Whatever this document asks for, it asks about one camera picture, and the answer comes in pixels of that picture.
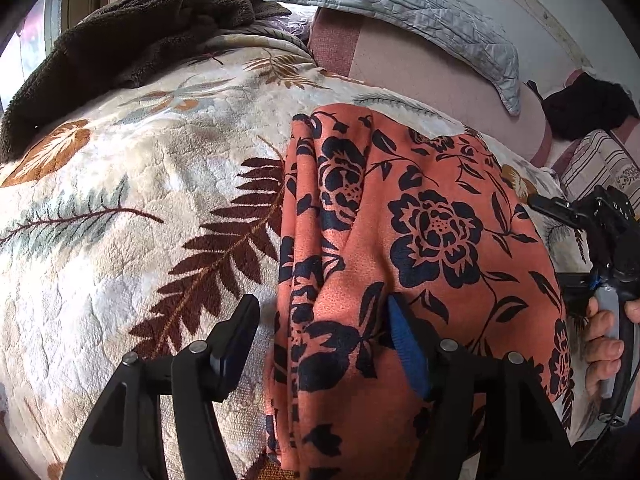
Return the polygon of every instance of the white blanket with fern pattern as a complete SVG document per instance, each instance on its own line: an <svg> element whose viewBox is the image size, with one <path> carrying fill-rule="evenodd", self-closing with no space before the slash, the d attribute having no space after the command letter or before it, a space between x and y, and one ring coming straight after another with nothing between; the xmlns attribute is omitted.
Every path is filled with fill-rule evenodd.
<svg viewBox="0 0 640 480"><path fill-rule="evenodd" d="M424 104L318 68L284 40L222 36L206 52L77 110L0 171L0 422L42 478L59 478L125 352L175 353L250 292L262 321L238 389L215 406L242 477L265 447L262 367L292 116L347 102L428 137L464 131ZM550 173L486 142L523 200L561 193ZM531 217L556 270L588 268L580 235ZM556 409L575 439L587 402L575 355L573 365L575 386ZM163 398L177 479L171 408Z"/></svg>

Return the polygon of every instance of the light blue quilted pillow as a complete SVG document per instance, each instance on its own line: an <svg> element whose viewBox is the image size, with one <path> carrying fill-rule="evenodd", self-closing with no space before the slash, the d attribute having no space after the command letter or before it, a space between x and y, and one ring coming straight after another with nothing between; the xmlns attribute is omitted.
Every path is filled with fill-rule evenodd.
<svg viewBox="0 0 640 480"><path fill-rule="evenodd" d="M520 113L518 52L493 20L465 0L264 1L354 12L419 34L488 79L512 116Z"/></svg>

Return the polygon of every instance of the gray handle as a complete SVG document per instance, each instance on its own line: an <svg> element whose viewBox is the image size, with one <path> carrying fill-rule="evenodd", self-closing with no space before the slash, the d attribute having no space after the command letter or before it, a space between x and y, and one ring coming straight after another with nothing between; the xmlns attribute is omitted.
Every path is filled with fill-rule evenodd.
<svg viewBox="0 0 640 480"><path fill-rule="evenodd" d="M618 301L616 289L609 285L603 285L596 290L595 297L598 300L598 310L609 310L616 317L613 327L605 336L612 339L620 339L620 302ZM615 377L601 381L600 395L603 399L611 398L615 382Z"/></svg>

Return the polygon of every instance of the pink cushion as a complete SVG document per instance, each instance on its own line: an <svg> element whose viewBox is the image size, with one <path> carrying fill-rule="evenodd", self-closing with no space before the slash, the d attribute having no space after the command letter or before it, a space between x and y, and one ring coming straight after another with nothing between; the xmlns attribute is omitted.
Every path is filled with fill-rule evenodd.
<svg viewBox="0 0 640 480"><path fill-rule="evenodd" d="M343 48L336 47L340 42ZM335 54L326 55L326 44L333 45ZM433 106L537 167L546 161L551 131L540 101L525 85L520 89L522 111L511 117L494 86L462 61L409 31L372 18L358 23L339 10L319 10L310 47L318 64L332 72Z"/></svg>

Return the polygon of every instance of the hand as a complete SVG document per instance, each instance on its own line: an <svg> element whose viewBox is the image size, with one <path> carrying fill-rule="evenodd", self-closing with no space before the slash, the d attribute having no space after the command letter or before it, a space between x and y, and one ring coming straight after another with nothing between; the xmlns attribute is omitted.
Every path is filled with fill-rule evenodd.
<svg viewBox="0 0 640 480"><path fill-rule="evenodd" d="M640 300L625 303L627 317L634 323L640 322ZM584 331L585 359L589 363L585 386L588 394L593 398L599 394L600 383L612 378L620 370L620 356L625 347L619 339L611 339L604 335L613 327L615 316L608 310L598 311L598 301L589 300L587 307L589 322ZM640 380L636 381L636 390L631 404L631 413L640 408Z"/></svg>

